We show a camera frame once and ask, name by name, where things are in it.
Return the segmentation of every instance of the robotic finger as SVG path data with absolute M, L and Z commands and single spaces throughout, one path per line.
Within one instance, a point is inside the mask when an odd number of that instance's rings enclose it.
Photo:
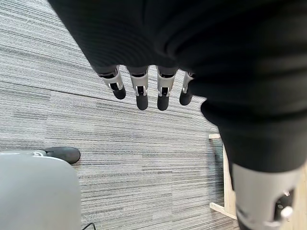
M 195 74 L 190 73 L 190 72 L 186 72 L 184 75 L 182 90 L 181 90 L 181 94 L 179 98 L 180 104 L 182 105 L 188 105 L 192 100 L 193 94 L 189 91 L 188 84 L 194 78 L 195 78 Z
M 158 73 L 158 109 L 163 111 L 168 108 L 169 94 L 173 88 L 175 75 L 178 68 L 157 66 Z
M 98 76 L 104 80 L 107 87 L 113 91 L 117 99 L 122 100 L 126 97 L 126 90 L 121 79 L 119 66 L 108 67 L 104 72 L 98 73 Z
M 130 73 L 133 89 L 135 91 L 136 105 L 140 110 L 145 110 L 148 107 L 148 66 L 127 66 L 127 70 Z

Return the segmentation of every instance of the silver metal part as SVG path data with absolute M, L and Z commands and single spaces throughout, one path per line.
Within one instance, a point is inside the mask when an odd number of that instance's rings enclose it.
M 300 168 L 288 172 L 269 173 L 233 164 L 238 219 L 252 230 L 278 230 L 285 218 L 291 215 L 292 207 L 284 207 L 283 219 L 275 220 L 276 201 L 285 191 L 291 191 L 296 187 L 300 174 Z
M 191 73 L 186 72 L 184 75 L 183 83 L 182 83 L 182 91 L 183 93 L 187 93 L 188 91 L 188 84 L 191 80 L 193 80 L 193 77 L 191 76 Z
M 118 87 L 118 90 L 122 90 L 124 84 L 123 84 L 123 80 L 121 78 L 121 74 L 119 71 L 119 66 L 116 67 L 116 75 L 112 78 L 105 78 L 104 75 L 100 74 L 99 75 L 105 82 L 105 84 L 107 85 L 107 87 L 109 87 L 111 90 L 113 90 L 111 88 L 111 84 L 116 84 Z
M 162 88 L 167 88 L 167 94 L 166 96 L 168 97 L 170 92 L 172 91 L 173 88 L 173 84 L 174 84 L 174 79 L 175 79 L 175 74 L 174 76 L 170 77 L 170 78 L 164 78 L 161 76 L 161 73 L 159 72 L 159 70 L 157 69 L 158 72 L 158 91 L 159 91 L 159 96 L 162 96 Z
M 130 76 L 131 76 L 132 85 L 135 91 L 135 95 L 139 96 L 138 87 L 143 86 L 144 96 L 146 96 L 147 89 L 148 89 L 148 72 L 146 72 L 146 74 L 142 77 L 134 77 L 132 75 Z

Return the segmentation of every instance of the wooden plank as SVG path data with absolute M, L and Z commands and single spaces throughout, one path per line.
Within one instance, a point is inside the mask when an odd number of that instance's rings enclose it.
M 209 134 L 208 138 L 209 139 L 217 139 L 217 138 L 221 138 L 221 135 L 219 133 Z
M 209 206 L 210 206 L 211 209 L 213 209 L 213 210 L 215 210 L 217 212 L 220 212 L 220 213 L 224 214 L 225 216 L 228 216 L 228 217 L 230 217 L 232 219 L 236 219 L 236 216 L 226 212 L 224 207 L 222 207 L 220 205 L 217 205 L 216 203 L 210 203 Z
M 236 195 L 232 190 L 229 174 L 228 159 L 223 145 L 223 169 L 224 169 L 224 208 L 227 213 L 236 215 Z

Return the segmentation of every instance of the black fingertip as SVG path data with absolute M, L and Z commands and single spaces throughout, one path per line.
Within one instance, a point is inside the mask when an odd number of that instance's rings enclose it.
M 136 105 L 140 110 L 145 110 L 148 107 L 148 97 L 147 95 L 136 96 Z
M 181 94 L 180 94 L 180 97 L 179 97 L 180 104 L 188 105 L 192 100 L 192 96 L 193 96 L 193 94 L 191 94 L 189 91 L 187 91 L 187 93 L 184 93 L 181 90 Z
M 162 95 L 161 97 L 158 96 L 158 109 L 164 111 L 168 108 L 168 100 L 169 97 Z
M 126 90 L 125 87 L 123 86 L 123 88 L 121 90 L 115 90 L 113 91 L 114 96 L 116 96 L 117 99 L 124 99 L 126 97 Z

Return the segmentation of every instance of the black fabric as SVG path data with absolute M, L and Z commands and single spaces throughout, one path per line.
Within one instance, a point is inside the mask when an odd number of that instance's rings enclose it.
M 111 65 L 196 74 L 231 162 L 282 172 L 307 157 L 305 0 L 49 0 L 97 73 Z

